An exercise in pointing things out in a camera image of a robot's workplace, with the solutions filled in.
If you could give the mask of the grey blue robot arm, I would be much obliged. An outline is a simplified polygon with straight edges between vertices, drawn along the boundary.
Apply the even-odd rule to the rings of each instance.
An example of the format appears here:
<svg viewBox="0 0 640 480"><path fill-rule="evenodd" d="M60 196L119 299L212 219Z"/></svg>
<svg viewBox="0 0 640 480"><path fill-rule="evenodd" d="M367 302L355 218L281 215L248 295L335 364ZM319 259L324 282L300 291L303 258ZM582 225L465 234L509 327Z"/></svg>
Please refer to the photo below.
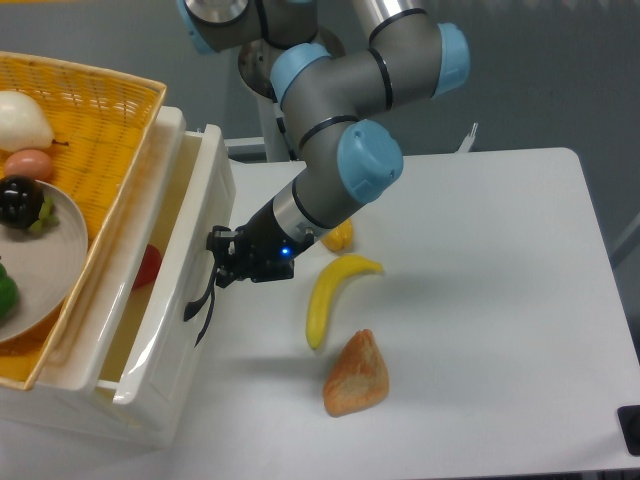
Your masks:
<svg viewBox="0 0 640 480"><path fill-rule="evenodd" d="M375 116L463 85L470 51L454 24L434 22L419 1L357 1L365 50L337 57L320 39L313 1L182 1L197 49L260 44L268 94L279 106L304 170L244 225L208 239L213 285L289 279L317 240L378 199L403 155Z"/></svg>

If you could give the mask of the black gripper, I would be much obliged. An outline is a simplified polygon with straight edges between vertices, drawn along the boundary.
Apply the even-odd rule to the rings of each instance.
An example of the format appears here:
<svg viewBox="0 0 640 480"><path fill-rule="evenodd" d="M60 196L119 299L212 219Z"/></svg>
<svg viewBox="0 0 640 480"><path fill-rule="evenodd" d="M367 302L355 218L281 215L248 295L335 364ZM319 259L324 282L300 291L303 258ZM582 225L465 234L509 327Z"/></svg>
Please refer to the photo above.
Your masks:
<svg viewBox="0 0 640 480"><path fill-rule="evenodd" d="M274 200L265 204L245 225L232 230L215 225L207 236L206 249L219 268L215 285L226 289L236 281L254 283L289 280L294 277L295 259L315 242L306 229L302 239L288 235L274 213ZM234 268L234 271L223 269Z"/></svg>

